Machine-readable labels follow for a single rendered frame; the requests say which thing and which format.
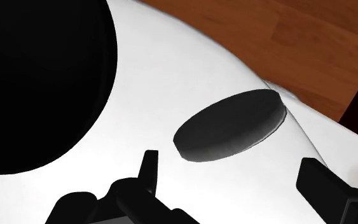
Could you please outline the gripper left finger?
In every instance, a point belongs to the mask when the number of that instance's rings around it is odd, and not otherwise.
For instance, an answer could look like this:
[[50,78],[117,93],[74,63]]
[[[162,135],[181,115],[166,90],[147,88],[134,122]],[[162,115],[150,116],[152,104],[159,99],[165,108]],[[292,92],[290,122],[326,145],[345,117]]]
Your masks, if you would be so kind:
[[56,201],[45,224],[91,224],[127,217],[133,224],[199,224],[182,209],[158,200],[158,151],[147,150],[136,178],[116,180],[106,195],[71,192]]

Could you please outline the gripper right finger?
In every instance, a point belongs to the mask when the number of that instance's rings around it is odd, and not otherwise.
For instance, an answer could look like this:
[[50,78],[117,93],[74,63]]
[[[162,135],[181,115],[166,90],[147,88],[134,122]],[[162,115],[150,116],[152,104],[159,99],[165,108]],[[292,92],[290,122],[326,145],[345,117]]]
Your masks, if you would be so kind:
[[301,159],[296,188],[326,224],[358,224],[358,188],[316,158]]

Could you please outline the dark grey round disc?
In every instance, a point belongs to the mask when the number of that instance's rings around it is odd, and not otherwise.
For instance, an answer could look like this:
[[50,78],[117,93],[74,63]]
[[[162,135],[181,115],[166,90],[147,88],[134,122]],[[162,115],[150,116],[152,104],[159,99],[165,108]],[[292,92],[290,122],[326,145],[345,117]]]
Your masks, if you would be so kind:
[[282,125],[286,116],[287,108],[278,92],[249,90],[193,115],[178,128],[173,142],[187,161],[216,161],[264,141]]

